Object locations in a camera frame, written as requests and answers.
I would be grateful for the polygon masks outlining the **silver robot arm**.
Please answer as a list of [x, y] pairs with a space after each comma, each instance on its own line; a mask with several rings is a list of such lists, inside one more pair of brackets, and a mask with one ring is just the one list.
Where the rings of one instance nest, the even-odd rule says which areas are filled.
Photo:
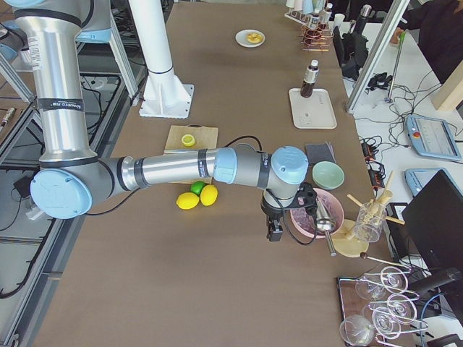
[[76, 51], [83, 30], [109, 34], [107, 1], [13, 1], [15, 22], [27, 36], [45, 142], [30, 184], [46, 214], [69, 219], [122, 192], [154, 184], [212, 177], [262, 190], [270, 241], [282, 235], [287, 210], [313, 215], [316, 194], [305, 181], [306, 155], [286, 146], [268, 154], [232, 147], [134, 159], [99, 158], [89, 145]]

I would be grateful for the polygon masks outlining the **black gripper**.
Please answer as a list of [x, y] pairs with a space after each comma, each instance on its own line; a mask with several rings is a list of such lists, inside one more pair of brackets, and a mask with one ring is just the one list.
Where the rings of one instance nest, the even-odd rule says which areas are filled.
[[284, 218], [285, 207], [272, 191], [264, 191], [260, 207], [266, 215], [267, 239], [280, 241], [284, 232], [281, 219]]

